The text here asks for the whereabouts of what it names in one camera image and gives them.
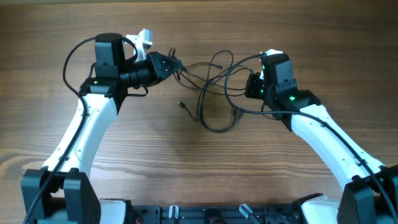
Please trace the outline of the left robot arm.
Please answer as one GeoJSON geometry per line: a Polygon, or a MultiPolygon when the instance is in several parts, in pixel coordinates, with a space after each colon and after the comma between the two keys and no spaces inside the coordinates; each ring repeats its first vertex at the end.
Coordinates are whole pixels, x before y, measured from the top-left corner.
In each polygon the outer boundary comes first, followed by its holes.
{"type": "Polygon", "coordinates": [[[104,33],[91,38],[96,60],[79,89],[78,106],[59,145],[39,169],[25,171],[25,223],[142,223],[130,200],[100,199],[90,172],[100,142],[129,89],[147,90],[182,68],[180,60],[151,52],[153,33],[104,33]]]}

